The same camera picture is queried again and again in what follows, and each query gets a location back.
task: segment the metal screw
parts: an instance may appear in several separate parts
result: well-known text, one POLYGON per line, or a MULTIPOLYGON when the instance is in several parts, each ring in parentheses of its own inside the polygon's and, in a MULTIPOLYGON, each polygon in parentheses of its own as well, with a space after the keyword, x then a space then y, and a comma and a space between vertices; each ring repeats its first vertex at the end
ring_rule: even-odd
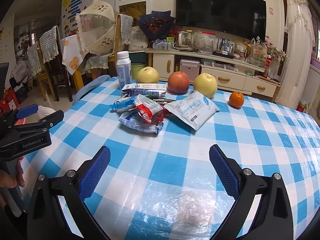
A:
POLYGON ((252 174, 252 171, 249 170, 249 169, 244 169, 244 170, 243 170, 243 173, 244 173, 245 175, 249 176, 249 175, 252 174))
POLYGON ((74 170, 70 170, 67 172, 68 177, 73 177, 75 174, 76 174, 76 172, 74 170))
POLYGON ((39 177, 38 177, 39 180, 44 180, 44 178, 45 178, 45 175, 44 175, 44 174, 41 174, 41 175, 39 175, 39 177))
POLYGON ((279 173, 275 173, 275 178, 276 179, 281 179, 281 175, 279 173))

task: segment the tangerine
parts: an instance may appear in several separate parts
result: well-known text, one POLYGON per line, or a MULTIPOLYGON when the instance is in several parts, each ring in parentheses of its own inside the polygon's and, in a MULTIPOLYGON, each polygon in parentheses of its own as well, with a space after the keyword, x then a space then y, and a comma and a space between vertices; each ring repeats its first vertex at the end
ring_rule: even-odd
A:
POLYGON ((240 109, 241 106, 244 104, 244 96, 240 92, 233 92, 229 97, 229 105, 240 109))

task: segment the human hand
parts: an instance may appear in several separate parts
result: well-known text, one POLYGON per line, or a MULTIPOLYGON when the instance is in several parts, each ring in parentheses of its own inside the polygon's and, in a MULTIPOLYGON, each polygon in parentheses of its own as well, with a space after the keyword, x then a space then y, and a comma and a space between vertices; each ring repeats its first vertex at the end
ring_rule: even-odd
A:
MULTIPOLYGON (((5 171, 0 170, 0 187, 7 187, 7 188, 14 188, 17 183, 20 187, 24 187, 25 183, 23 180, 23 169, 21 167, 20 161, 23 160, 23 157, 19 157, 17 161, 17 177, 13 178, 9 174, 7 174, 5 171)), ((4 201, 3 197, 0 195, 0 206, 5 207, 6 202, 4 201)))

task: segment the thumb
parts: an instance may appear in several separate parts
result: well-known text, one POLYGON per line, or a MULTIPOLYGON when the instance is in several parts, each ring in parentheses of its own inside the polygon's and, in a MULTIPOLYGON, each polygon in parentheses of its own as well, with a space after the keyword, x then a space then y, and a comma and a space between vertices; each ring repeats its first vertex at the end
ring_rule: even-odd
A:
POLYGON ((0 170, 0 187, 14 188, 17 185, 15 178, 11 177, 8 173, 0 170))

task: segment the blue and white tablecloth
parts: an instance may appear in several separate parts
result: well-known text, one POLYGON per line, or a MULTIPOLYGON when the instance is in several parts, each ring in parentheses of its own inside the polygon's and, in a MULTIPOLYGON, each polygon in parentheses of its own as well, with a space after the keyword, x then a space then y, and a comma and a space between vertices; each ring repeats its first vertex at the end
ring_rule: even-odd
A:
MULTIPOLYGON (((320 205, 320 129, 311 116, 251 97, 236 110, 227 104, 230 93, 218 91, 213 101, 220 112, 197 132, 171 116, 156 136, 119 123, 119 114, 109 108, 120 96, 118 87, 111 79, 86 95, 50 130, 52 145, 24 158, 25 203, 38 174, 77 170, 105 145, 110 164, 85 203, 112 240, 209 239, 234 203, 209 161, 209 148, 218 144, 242 168, 282 175, 295 238, 309 224, 320 205)), ((248 231, 258 203, 240 234, 248 231)))

